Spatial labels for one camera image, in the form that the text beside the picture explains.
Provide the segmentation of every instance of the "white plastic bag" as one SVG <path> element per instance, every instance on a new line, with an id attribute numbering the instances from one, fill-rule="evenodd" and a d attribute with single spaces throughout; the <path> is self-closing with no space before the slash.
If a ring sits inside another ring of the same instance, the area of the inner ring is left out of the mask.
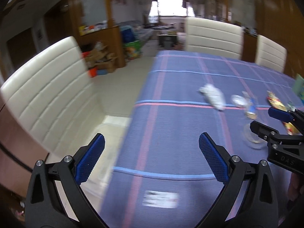
<path id="1" fill-rule="evenodd" d="M 207 97 L 213 107 L 220 111 L 225 109 L 226 101 L 220 89 L 214 87 L 212 84 L 206 84 L 204 87 L 201 87 L 199 91 Z"/>

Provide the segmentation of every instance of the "white leather chair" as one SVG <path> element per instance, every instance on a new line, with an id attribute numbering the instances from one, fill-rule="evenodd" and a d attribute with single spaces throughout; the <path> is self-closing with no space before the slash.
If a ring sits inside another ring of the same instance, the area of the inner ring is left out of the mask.
<path id="1" fill-rule="evenodd" d="M 0 91 L 18 123 L 61 159 L 87 145 L 105 117 L 73 37 L 37 54 Z"/>
<path id="2" fill-rule="evenodd" d="M 240 59 L 243 49 L 242 28 L 202 18 L 186 18 L 185 50 Z"/>
<path id="3" fill-rule="evenodd" d="M 258 35 L 255 63 L 264 67 L 283 72 L 287 50 L 272 40 Z"/>

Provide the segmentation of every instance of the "silver bolt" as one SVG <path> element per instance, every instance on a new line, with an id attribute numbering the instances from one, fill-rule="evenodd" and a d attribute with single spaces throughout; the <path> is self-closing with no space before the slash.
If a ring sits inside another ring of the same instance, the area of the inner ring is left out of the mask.
<path id="1" fill-rule="evenodd" d="M 43 161 L 42 160 L 38 160 L 37 162 L 36 162 L 36 166 L 40 166 L 40 165 L 42 165 L 43 164 Z"/>
<path id="2" fill-rule="evenodd" d="M 262 161 L 261 161 L 261 164 L 262 164 L 263 166 L 267 166 L 267 161 L 262 160 Z"/>
<path id="3" fill-rule="evenodd" d="M 240 161 L 240 157 L 238 157 L 238 156 L 232 156 L 232 160 L 234 162 L 239 162 Z"/>
<path id="4" fill-rule="evenodd" d="M 68 162 L 70 162 L 72 160 L 72 157 L 70 155 L 69 156 L 65 156 L 63 160 L 64 160 L 64 162 L 68 163 Z"/>

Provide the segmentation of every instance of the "white label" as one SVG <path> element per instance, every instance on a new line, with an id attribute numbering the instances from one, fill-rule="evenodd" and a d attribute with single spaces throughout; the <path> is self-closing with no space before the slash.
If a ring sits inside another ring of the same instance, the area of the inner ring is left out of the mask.
<path id="1" fill-rule="evenodd" d="M 150 207 L 176 208 L 177 199 L 177 193 L 147 190 L 142 204 Z"/>

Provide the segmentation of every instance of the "red and gold package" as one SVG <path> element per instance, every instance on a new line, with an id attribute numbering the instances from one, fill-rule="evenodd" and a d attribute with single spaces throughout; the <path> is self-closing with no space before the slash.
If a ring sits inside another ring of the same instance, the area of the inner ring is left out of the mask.
<path id="1" fill-rule="evenodd" d="M 277 96 L 274 93 L 272 93 L 270 91 L 267 91 L 267 92 L 268 92 L 267 100 L 269 101 L 270 105 L 273 108 L 287 111 L 285 105 L 283 105 L 283 103 L 277 98 Z M 296 135 L 299 133 L 299 131 L 290 122 L 289 123 L 282 122 L 282 123 L 284 124 L 285 128 L 287 129 L 287 133 L 289 135 Z"/>

